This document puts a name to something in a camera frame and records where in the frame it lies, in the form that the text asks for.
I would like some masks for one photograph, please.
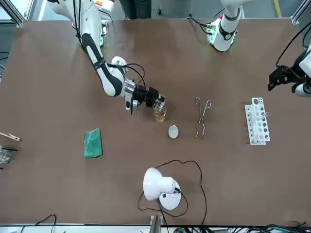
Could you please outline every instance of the robotic arm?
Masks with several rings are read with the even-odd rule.
[[[100,33],[102,21],[100,13],[93,0],[47,0],[52,10],[63,15],[75,25],[77,36],[87,53],[101,84],[107,95],[125,98],[125,107],[135,114],[140,103],[146,102],[147,107],[157,111],[164,108],[165,97],[156,89],[146,89],[126,77],[126,61],[121,57],[114,57],[108,64],[100,49]]]
[[[281,84],[295,83],[292,93],[300,97],[311,97],[311,44],[295,61],[292,67],[277,66],[269,75],[268,90]]]
[[[241,5],[253,0],[221,0],[225,13],[208,25],[208,42],[218,51],[227,51],[233,43],[241,18]]]

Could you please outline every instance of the metal post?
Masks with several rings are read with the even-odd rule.
[[[11,1],[0,0],[0,5],[11,17],[11,19],[21,28],[25,19],[23,15],[18,11],[18,9],[11,3]]]
[[[149,233],[160,233],[161,232],[161,217],[159,215],[151,216],[151,227]]]
[[[305,12],[306,8],[310,5],[311,0],[304,0],[300,6],[297,8],[297,10],[294,12],[294,14],[291,16],[292,24],[293,25],[299,25],[298,19],[302,15],[302,13]]]

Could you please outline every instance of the yellow stripe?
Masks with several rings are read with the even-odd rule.
[[[276,6],[276,14],[278,18],[282,18],[282,12],[280,8],[280,4],[278,3],[278,0],[274,0],[274,5]]]

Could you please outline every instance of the lamp base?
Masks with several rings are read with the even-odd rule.
[[[180,190],[180,186],[177,183],[177,181],[175,181],[175,187]],[[172,193],[172,194],[162,193],[159,199],[161,205],[165,209],[173,210],[179,205],[181,201],[181,193]]]

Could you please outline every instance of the lamp shade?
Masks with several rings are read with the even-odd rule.
[[[175,181],[172,177],[163,177],[161,172],[151,167],[145,173],[143,190],[147,200],[156,200],[162,193],[173,193]]]

